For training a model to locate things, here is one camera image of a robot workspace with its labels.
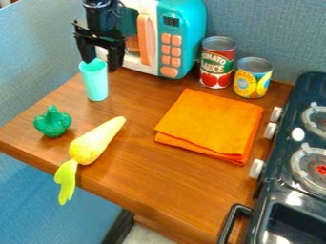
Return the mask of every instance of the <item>plastic cup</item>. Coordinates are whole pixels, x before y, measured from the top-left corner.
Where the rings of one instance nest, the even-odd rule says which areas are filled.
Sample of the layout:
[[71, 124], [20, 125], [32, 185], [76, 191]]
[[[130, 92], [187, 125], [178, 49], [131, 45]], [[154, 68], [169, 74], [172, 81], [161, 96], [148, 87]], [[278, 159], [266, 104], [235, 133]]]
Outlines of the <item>plastic cup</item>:
[[90, 64], [79, 64], [85, 91], [91, 101], [102, 101], [108, 97], [108, 71], [107, 62], [95, 58]]

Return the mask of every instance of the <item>green broccoli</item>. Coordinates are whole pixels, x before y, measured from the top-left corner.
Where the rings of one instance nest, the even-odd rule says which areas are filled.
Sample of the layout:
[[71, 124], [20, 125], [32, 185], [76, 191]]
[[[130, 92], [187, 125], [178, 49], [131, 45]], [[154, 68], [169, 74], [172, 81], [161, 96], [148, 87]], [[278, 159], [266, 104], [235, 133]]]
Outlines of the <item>green broccoli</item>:
[[34, 118], [34, 127], [47, 137], [62, 135], [71, 124], [71, 117], [65, 112], [59, 112], [54, 105], [48, 107], [47, 113]]

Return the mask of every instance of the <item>toy microwave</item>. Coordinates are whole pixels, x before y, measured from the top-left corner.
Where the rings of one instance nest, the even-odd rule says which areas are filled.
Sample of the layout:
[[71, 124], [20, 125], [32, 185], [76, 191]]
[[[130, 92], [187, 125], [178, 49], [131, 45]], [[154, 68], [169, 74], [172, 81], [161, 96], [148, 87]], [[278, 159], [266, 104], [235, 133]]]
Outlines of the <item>toy microwave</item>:
[[[186, 75], [198, 58], [206, 31], [202, 0], [122, 0], [120, 4], [116, 27], [125, 40], [123, 67], [172, 79]], [[96, 45], [96, 55], [110, 59], [106, 47]]]

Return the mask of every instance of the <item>floor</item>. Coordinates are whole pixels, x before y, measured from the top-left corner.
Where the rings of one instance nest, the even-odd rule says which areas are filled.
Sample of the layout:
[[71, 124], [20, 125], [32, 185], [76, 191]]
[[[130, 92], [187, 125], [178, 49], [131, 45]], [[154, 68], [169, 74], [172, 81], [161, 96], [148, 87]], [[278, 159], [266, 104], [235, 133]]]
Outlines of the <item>floor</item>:
[[175, 242], [135, 224], [123, 244], [175, 244]]

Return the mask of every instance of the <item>microwave display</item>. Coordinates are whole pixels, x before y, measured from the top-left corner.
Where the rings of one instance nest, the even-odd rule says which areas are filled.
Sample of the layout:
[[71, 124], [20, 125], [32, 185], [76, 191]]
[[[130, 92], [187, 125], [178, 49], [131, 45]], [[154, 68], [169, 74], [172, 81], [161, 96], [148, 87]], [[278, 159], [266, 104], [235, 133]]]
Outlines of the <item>microwave display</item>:
[[164, 16], [163, 20], [164, 25], [179, 27], [179, 19]]

